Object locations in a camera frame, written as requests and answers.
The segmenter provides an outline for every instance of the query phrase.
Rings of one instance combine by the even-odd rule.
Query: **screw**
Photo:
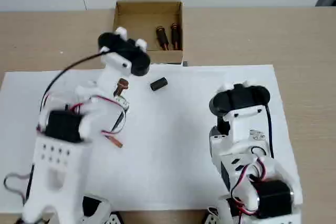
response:
[[[118,83],[117,83],[117,88],[116,90],[114,91],[113,95],[114,96],[120,96],[121,95],[121,92],[124,90],[124,89],[128,89],[128,81],[123,79],[123,78],[120,78]]]

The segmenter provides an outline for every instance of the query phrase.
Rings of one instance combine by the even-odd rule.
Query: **red wire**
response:
[[[74,111],[75,108],[77,108],[77,107],[79,107],[79,106],[82,106],[83,104],[84,104],[83,102],[76,103],[75,105],[73,105],[73,106],[70,108],[70,110],[71,110],[71,111]]]
[[[90,98],[92,98],[92,97],[97,97],[97,98],[103,99],[103,100],[105,100],[105,101],[112,102],[112,103],[114,103],[114,104],[119,105],[120,107],[122,107],[122,106],[121,106],[119,103],[117,103],[116,101],[113,101],[113,100],[108,99],[108,98],[106,98],[106,97],[102,97],[101,95],[96,94],[96,95],[91,96]]]
[[[260,158],[257,159],[257,162],[261,165],[262,172],[261,172],[260,180],[263,181],[266,176],[266,167],[264,163],[260,160]]]
[[[97,98],[99,98],[99,99],[103,99],[103,100],[105,100],[105,101],[112,102],[112,103],[114,103],[114,104],[116,104],[116,105],[122,107],[119,103],[117,103],[117,102],[115,102],[115,101],[113,101],[113,100],[110,100],[110,99],[108,99],[108,98],[106,98],[106,97],[102,97],[101,95],[93,95],[93,96],[90,97],[90,99],[93,98],[93,97],[97,97]],[[82,106],[83,104],[84,104],[84,102],[76,103],[75,105],[73,105],[73,106],[70,108],[70,110],[71,110],[71,111],[74,111],[75,108],[77,108],[78,106]]]

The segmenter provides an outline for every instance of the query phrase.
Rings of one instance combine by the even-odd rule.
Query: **open cardboard box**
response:
[[[147,53],[155,63],[182,61],[182,2],[181,1],[117,1],[113,30],[122,26],[128,37],[144,39],[148,43]],[[181,29],[181,50],[173,50],[170,26],[177,23]],[[156,38],[157,26],[163,26],[169,41],[169,51],[164,51]]]

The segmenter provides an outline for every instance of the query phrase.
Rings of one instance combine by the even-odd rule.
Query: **wire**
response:
[[[218,217],[218,210],[216,207],[208,207],[208,212],[211,214],[211,215],[214,215],[216,217]]]
[[[98,54],[94,54],[94,55],[91,55],[91,56],[88,56],[88,57],[85,57],[81,60],[78,60],[72,64],[70,64],[69,66],[67,66],[64,70],[62,70],[60,73],[58,73],[54,78],[53,80],[50,82],[50,84],[48,85],[48,87],[46,88],[43,96],[42,96],[42,100],[41,100],[41,104],[40,104],[40,111],[42,110],[42,105],[43,105],[43,100],[44,100],[44,96],[48,93],[48,91],[51,89],[51,87],[54,85],[54,83],[65,73],[67,72],[68,70],[70,70],[71,68],[85,62],[85,61],[88,61],[88,60],[92,60],[94,58],[97,58],[99,56],[102,56],[102,55],[105,55],[107,53],[109,53],[110,51],[107,51],[107,52],[100,52]]]
[[[263,181],[265,176],[266,176],[266,167],[264,165],[264,163],[260,160],[260,158],[257,159],[257,162],[260,164],[261,166],[261,176],[260,176],[260,180]]]
[[[241,222],[242,222],[242,221],[241,221],[241,220],[242,220],[242,219],[241,219],[241,218],[242,218],[241,216],[242,216],[242,212],[239,212],[238,224],[241,224]]]
[[[252,154],[255,154],[255,155],[258,156],[258,154],[255,153],[255,152],[253,151],[253,150],[256,149],[256,148],[262,150],[262,152],[264,153],[265,156],[267,155],[267,152],[265,151],[264,148],[262,148],[262,147],[260,147],[260,146],[256,146],[256,145],[251,147],[251,150],[250,150],[250,151],[251,151]]]
[[[107,133],[107,134],[118,134],[119,132],[121,132],[122,129],[124,128],[125,124],[126,124],[126,111],[123,108],[123,106],[121,106],[121,104],[117,103],[116,101],[113,101],[113,100],[108,99],[106,97],[102,97],[101,95],[93,95],[91,98],[94,98],[94,97],[99,98],[99,99],[103,99],[105,101],[112,102],[112,103],[118,105],[121,108],[121,113],[123,115],[123,124],[122,124],[122,126],[119,129],[112,130],[112,131],[102,131],[102,132],[103,133]]]
[[[6,177],[4,178],[4,187],[7,191],[10,191],[11,193],[13,194],[17,194],[21,197],[21,200],[22,200],[22,204],[24,205],[25,202],[26,202],[26,196],[25,194],[18,190],[18,189],[15,189],[15,188],[10,188],[8,185],[7,185],[7,180],[9,178],[18,178],[20,180],[26,180],[26,179],[29,179],[30,178],[30,173],[29,174],[26,174],[26,175],[20,175],[18,173],[9,173],[6,175]]]
[[[270,150],[271,158],[274,158],[271,113],[269,112],[269,107],[267,104],[265,105],[265,108],[266,108],[267,121],[268,121],[269,150]]]

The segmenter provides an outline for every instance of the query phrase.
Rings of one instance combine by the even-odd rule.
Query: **black cable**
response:
[[[58,75],[56,75],[54,78],[53,78],[53,80],[50,82],[50,84],[48,85],[48,87],[46,88],[46,91],[44,92],[44,94],[43,94],[43,96],[42,96],[42,100],[41,100],[41,105],[40,105],[40,111],[42,110],[42,104],[43,104],[43,98],[44,98],[44,96],[48,93],[48,91],[51,89],[51,87],[54,85],[54,83],[65,73],[65,72],[67,72],[68,70],[70,70],[71,68],[73,68],[73,67],[75,67],[75,66],[77,66],[77,65],[79,65],[79,64],[81,64],[81,63],[83,63],[83,62],[85,62],[85,61],[88,61],[88,60],[92,60],[92,59],[94,59],[94,58],[97,58],[97,57],[99,57],[99,56],[102,56],[102,55],[105,55],[105,54],[107,54],[107,53],[109,53],[109,51],[108,52],[100,52],[100,53],[98,53],[98,54],[95,54],[95,55],[91,55],[91,56],[88,56],[88,57],[86,57],[86,58],[83,58],[83,59],[81,59],[81,60],[79,60],[79,61],[76,61],[76,62],[74,62],[74,63],[72,63],[71,65],[69,65],[69,66],[67,66],[64,70],[62,70]]]
[[[25,202],[26,202],[26,197],[25,197],[24,193],[23,193],[22,191],[18,190],[18,189],[9,187],[9,186],[7,185],[7,180],[8,180],[9,178],[18,178],[18,179],[21,179],[21,180],[25,180],[25,179],[28,179],[29,176],[30,176],[30,174],[27,174],[27,175],[20,175],[20,174],[17,174],[17,173],[9,173],[9,174],[6,175],[6,177],[4,178],[4,182],[3,182],[4,187],[5,187],[5,189],[6,189],[7,191],[10,191],[11,193],[13,193],[13,194],[17,194],[17,195],[19,195],[19,196],[21,197],[22,205],[24,205]]]
[[[269,150],[271,153],[271,158],[274,158],[273,152],[273,140],[272,140],[272,120],[271,120],[271,113],[269,112],[268,105],[265,105],[266,114],[267,114],[267,121],[268,121],[268,141],[269,141]]]

